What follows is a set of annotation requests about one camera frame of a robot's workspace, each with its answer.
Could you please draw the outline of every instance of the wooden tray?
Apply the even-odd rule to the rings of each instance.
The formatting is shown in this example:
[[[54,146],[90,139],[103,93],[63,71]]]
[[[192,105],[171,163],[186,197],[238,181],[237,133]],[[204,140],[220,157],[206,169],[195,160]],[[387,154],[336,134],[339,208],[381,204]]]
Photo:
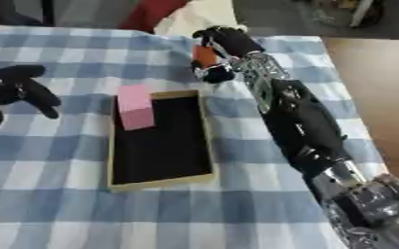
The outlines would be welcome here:
[[[124,130],[114,97],[108,188],[128,191],[211,181],[214,166],[197,90],[152,93],[156,126]]]

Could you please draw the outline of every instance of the white fabric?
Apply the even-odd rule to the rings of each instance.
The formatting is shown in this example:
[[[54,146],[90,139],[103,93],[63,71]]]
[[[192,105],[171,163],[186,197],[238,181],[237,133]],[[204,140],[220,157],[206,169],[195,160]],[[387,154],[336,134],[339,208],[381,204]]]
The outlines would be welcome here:
[[[195,31],[213,25],[246,29],[237,24],[232,0],[194,0],[164,18],[154,32],[158,35],[190,37]]]

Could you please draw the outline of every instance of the pink block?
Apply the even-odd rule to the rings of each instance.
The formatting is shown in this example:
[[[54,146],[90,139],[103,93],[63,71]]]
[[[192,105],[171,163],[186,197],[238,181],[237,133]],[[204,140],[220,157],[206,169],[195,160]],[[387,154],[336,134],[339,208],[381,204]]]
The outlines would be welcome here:
[[[154,126],[151,95],[145,85],[119,87],[118,106],[125,130]]]

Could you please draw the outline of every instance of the checkered tablecloth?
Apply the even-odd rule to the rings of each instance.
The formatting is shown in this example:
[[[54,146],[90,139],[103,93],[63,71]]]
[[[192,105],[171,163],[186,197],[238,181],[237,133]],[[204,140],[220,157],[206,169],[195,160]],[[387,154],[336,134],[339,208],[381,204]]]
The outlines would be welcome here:
[[[365,174],[385,171],[321,40],[258,41],[331,110]],[[63,103],[54,121],[25,103],[3,108],[0,249],[344,248],[272,142],[243,83],[214,87],[193,77],[193,44],[133,31],[0,26],[0,67],[45,65],[38,81]],[[110,96],[139,83],[203,92],[217,179],[107,191]]]

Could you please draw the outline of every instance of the black glove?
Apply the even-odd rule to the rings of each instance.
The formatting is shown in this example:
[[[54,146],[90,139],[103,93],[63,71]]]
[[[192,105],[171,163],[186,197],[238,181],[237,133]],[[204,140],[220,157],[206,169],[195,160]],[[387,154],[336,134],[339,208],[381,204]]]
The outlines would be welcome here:
[[[54,109],[60,99],[47,88],[34,81],[45,72],[42,65],[17,65],[0,69],[0,105],[23,100],[33,105],[50,119],[56,119]]]
[[[204,47],[210,46],[210,42],[213,41],[219,44],[229,55],[237,57],[243,57],[250,52],[264,51],[243,30],[231,27],[213,26],[195,32],[193,37],[202,38],[201,44]]]

